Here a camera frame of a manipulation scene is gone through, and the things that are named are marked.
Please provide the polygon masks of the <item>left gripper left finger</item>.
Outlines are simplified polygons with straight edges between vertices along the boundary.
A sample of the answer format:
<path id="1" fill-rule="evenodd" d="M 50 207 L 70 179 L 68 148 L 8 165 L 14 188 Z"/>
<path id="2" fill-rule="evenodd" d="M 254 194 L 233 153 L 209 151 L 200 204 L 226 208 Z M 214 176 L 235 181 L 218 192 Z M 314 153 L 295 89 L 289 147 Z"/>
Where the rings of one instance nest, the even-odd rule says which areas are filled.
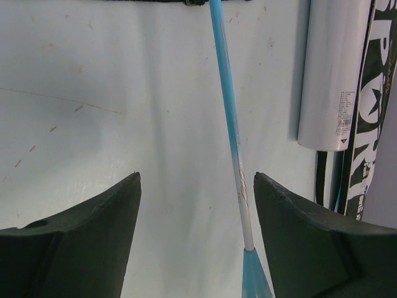
<path id="1" fill-rule="evenodd" d="M 1 230 L 2 297 L 120 297 L 141 176 L 22 228 Z"/>

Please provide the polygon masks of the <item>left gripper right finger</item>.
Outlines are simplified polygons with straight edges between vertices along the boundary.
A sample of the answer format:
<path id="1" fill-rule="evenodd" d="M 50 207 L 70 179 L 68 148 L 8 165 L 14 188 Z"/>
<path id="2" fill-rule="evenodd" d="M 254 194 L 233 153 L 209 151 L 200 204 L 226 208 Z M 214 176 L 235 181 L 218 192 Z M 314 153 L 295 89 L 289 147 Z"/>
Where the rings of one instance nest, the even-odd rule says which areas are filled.
<path id="1" fill-rule="evenodd" d="M 395 297 L 396 230 L 361 222 L 264 173 L 254 197 L 277 297 Z"/>

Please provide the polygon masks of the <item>light blue racket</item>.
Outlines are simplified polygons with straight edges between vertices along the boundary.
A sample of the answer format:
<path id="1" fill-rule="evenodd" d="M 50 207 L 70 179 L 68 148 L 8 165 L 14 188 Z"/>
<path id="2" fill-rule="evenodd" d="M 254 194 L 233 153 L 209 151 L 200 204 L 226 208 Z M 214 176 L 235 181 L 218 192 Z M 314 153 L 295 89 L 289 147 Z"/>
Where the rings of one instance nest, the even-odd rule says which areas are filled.
<path id="1" fill-rule="evenodd" d="M 254 245 L 222 3 L 210 1 L 209 6 L 244 241 L 241 296 L 272 297 L 269 282 Z"/>

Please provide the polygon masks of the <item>black racket cover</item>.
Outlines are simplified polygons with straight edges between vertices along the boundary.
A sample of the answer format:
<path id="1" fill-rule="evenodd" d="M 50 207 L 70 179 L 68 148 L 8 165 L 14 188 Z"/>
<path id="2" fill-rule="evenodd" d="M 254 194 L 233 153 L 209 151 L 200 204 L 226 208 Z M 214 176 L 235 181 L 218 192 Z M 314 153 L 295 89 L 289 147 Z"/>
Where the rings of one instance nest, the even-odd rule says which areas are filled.
<path id="1" fill-rule="evenodd" d="M 349 146 L 337 153 L 337 196 L 328 208 L 355 220 L 364 214 L 378 143 L 396 71 L 396 1 L 372 1 Z"/>

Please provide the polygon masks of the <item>white shuttlecock tube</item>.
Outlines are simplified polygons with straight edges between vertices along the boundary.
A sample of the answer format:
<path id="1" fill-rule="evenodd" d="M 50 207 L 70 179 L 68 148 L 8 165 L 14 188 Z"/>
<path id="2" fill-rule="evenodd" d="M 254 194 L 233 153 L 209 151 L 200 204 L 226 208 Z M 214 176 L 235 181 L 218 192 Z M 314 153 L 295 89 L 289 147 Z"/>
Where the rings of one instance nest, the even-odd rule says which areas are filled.
<path id="1" fill-rule="evenodd" d="M 312 1 L 298 143 L 316 151 L 348 147 L 371 1 Z"/>

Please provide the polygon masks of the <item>blue racket cover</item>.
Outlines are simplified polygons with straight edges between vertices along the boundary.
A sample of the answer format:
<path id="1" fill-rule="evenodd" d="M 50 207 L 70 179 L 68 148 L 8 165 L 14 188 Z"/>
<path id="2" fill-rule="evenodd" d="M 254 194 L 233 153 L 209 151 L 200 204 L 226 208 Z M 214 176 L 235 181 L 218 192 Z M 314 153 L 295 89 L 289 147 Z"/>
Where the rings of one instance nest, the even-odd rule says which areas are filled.
<path id="1" fill-rule="evenodd" d="M 202 6 L 209 0 L 150 0 L 158 3 L 183 3 L 185 6 Z"/>

